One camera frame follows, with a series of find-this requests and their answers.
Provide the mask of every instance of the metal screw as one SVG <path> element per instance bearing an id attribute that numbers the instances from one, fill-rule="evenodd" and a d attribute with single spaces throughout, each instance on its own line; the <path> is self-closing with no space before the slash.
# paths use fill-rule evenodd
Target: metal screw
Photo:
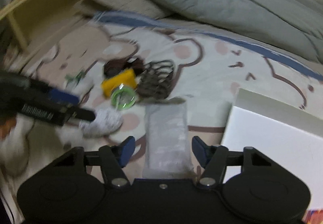
<path id="1" fill-rule="evenodd" d="M 216 181 L 214 178 L 204 177 L 200 179 L 200 183 L 204 186 L 212 186 L 216 183 Z"/>
<path id="2" fill-rule="evenodd" d="M 124 186 L 124 185 L 127 185 L 128 184 L 128 181 L 122 177 L 119 177 L 119 178 L 114 178 L 112 181 L 111 181 L 112 185 L 114 186 Z"/>
<path id="3" fill-rule="evenodd" d="M 168 188 L 167 184 L 160 184 L 159 187 L 161 189 L 167 189 Z"/>

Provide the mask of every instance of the blue stripe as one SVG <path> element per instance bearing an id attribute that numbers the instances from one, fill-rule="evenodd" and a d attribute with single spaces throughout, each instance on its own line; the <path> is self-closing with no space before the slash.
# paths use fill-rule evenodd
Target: blue stripe
<path id="1" fill-rule="evenodd" d="M 93 20 L 99 21 L 101 23 L 115 23 L 115 24 L 131 26 L 131 27 L 164 27 L 164 28 L 173 28 L 173 29 L 183 29 L 174 25 L 169 25 L 169 24 L 160 22 L 158 20 L 151 19 L 143 15 L 139 15 L 131 12 L 122 12 L 122 11 L 109 11 L 109 12 L 103 12 L 103 13 L 99 12 L 94 16 Z M 220 39 L 222 41 L 226 41 L 231 44 L 241 46 L 253 52 L 259 53 L 264 57 L 267 57 L 274 61 L 290 66 L 291 68 L 295 69 L 296 71 L 300 72 L 305 76 L 310 76 L 317 80 L 323 80 L 323 76 L 321 74 L 314 72 L 313 70 L 304 66 L 302 63 L 298 62 L 296 59 L 293 59 L 292 57 L 289 57 L 289 56 L 285 56 L 284 54 L 281 54 L 278 52 L 274 52 L 260 45 L 250 44 L 245 41 L 236 40 L 222 35 L 217 35 L 215 33 L 205 32 L 199 29 L 194 29 L 194 30 L 188 29 L 188 31 L 194 31 L 199 34 L 211 36 L 211 37 Z"/>

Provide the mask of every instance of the bed sheet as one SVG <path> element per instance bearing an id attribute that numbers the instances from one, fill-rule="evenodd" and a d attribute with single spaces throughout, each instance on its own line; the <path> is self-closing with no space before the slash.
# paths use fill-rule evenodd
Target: bed sheet
<path id="1" fill-rule="evenodd" d="M 82 105 L 104 108 L 109 105 L 100 87 L 104 63 L 134 55 L 145 62 L 172 59 L 176 63 L 170 97 L 187 101 L 189 141 L 198 135 L 207 144 L 220 143 L 239 87 L 323 118 L 323 76 L 296 59 L 256 43 L 204 30 L 178 28 L 133 13 L 97 15 L 55 44 L 27 74 L 62 87 L 66 74 L 77 74 L 84 69 L 94 79 L 95 86 Z M 100 139 L 84 139 L 75 126 L 54 130 L 36 122 L 28 136 L 31 147 L 28 170 L 12 180 L 12 189 L 17 191 L 23 181 L 61 155 L 64 147 L 83 146 L 92 151 L 106 144 L 118 144 L 129 135 L 136 139 L 136 150 L 124 171 L 130 180 L 142 177 L 146 148 L 144 110 L 144 105 L 136 104 L 122 111 L 124 123 L 120 130 Z M 198 178 L 202 169 L 192 158 Z M 98 167 L 87 170 L 102 180 Z"/>
<path id="2" fill-rule="evenodd" d="M 169 25 L 172 26 L 177 26 L 178 28 L 182 28 L 182 29 L 189 29 L 189 30 L 202 30 L 204 32 L 211 32 L 211 33 L 216 33 L 218 35 L 221 36 L 225 36 L 225 37 L 230 37 L 233 38 L 235 40 L 243 40 L 246 41 L 248 43 L 251 44 L 258 44 L 261 45 L 263 47 L 266 47 L 270 50 L 276 51 L 278 53 L 290 56 L 294 59 L 296 59 L 297 61 L 301 62 L 303 65 L 309 67 L 310 69 L 312 69 L 313 71 L 319 73 L 319 74 L 323 74 L 323 65 L 321 63 L 315 63 L 315 62 L 311 62 L 301 56 L 298 56 L 296 54 L 293 54 L 291 52 L 288 52 L 284 49 L 281 49 L 279 47 L 270 45 L 270 44 L 266 44 L 263 43 L 261 41 L 252 39 L 250 37 L 246 37 L 243 35 L 239 35 L 236 33 L 233 33 L 231 31 L 225 30 L 225 29 L 221 29 L 212 25 L 208 25 L 208 24 L 202 24 L 199 22 L 195 22 L 192 21 L 190 19 L 187 19 L 185 17 L 182 17 L 180 15 L 172 15 L 170 17 L 166 17 L 163 19 L 159 19 L 159 21 L 163 22 L 163 23 L 167 23 Z"/>

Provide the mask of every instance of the pillow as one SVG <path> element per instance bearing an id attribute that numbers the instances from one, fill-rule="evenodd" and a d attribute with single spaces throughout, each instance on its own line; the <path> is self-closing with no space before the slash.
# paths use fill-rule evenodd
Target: pillow
<path id="1" fill-rule="evenodd" d="M 172 12 L 162 8 L 150 0 L 93 0 L 112 10 L 135 12 L 154 19 L 172 15 Z"/>
<path id="2" fill-rule="evenodd" d="M 105 6 L 98 4 L 92 0 L 80 0 L 74 5 L 74 9 L 89 17 L 93 17 L 97 11 L 109 10 Z"/>

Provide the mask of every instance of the brown fabric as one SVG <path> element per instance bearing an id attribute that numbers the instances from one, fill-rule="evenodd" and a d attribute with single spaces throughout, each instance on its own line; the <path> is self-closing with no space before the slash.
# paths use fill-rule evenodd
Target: brown fabric
<path id="1" fill-rule="evenodd" d="M 136 76 L 140 75 L 145 70 L 143 60 L 139 57 L 111 59 L 104 65 L 103 73 L 106 78 L 111 78 L 130 68 L 133 69 Z"/>

